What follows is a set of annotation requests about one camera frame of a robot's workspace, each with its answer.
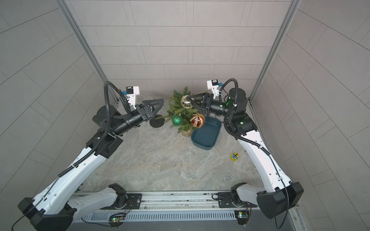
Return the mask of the gold ball ornament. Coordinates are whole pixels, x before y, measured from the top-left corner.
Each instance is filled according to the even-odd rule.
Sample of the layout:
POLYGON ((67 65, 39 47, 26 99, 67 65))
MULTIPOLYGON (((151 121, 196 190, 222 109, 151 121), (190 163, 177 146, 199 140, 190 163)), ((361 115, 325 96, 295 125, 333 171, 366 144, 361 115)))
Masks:
POLYGON ((188 99, 188 95, 182 96, 180 103, 185 109, 191 109, 193 107, 192 102, 188 99))

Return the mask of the red gold striped ornament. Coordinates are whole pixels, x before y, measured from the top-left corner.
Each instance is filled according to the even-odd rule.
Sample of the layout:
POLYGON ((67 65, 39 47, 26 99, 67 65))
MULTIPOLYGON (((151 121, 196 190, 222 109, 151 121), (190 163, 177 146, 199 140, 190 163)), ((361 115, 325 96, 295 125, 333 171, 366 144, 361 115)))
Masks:
POLYGON ((190 124, 195 128, 201 128, 205 124, 205 116, 201 113, 193 114, 190 118, 190 124))

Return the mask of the green glitter ball ornament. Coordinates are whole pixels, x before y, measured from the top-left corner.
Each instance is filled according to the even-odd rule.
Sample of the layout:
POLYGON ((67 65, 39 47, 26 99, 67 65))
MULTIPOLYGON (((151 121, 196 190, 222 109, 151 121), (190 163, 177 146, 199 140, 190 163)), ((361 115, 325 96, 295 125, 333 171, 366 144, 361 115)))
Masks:
POLYGON ((172 124, 174 126, 181 126, 181 125, 183 125, 183 123, 184 123, 184 119, 182 118, 181 115, 174 115, 172 117, 172 124))

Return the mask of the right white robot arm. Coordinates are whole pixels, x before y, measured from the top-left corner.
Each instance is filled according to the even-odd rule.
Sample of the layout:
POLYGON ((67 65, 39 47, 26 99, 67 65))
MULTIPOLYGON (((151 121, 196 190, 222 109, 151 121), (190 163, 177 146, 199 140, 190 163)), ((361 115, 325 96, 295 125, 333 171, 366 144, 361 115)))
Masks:
POLYGON ((247 206, 236 218, 239 224, 247 224, 251 217, 251 206, 256 205, 268 219, 276 219, 295 207, 304 189, 299 182, 292 182, 264 144, 261 134, 246 113, 249 102, 246 92, 239 88, 236 79, 229 79, 223 85, 217 80, 209 80, 207 88, 212 93, 189 95, 186 101, 200 113, 222 116, 226 132, 234 137, 245 149, 254 163, 263 182, 258 188, 242 182, 231 188, 230 196, 217 196, 217 200, 229 200, 234 206, 247 206))

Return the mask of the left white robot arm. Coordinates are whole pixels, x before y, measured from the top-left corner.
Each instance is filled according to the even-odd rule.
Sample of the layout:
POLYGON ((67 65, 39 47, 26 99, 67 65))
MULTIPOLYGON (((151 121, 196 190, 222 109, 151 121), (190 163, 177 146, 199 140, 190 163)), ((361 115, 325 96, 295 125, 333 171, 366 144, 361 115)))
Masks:
POLYGON ((164 106, 164 100, 143 101, 132 111, 122 91, 110 81, 104 83, 104 96, 105 105, 93 117, 100 129, 75 161, 45 190, 18 204, 35 230, 65 231, 76 220, 99 209, 128 206, 126 190, 117 183, 80 199, 72 200, 71 197, 87 177, 114 154, 122 143, 120 137, 153 119, 164 106))

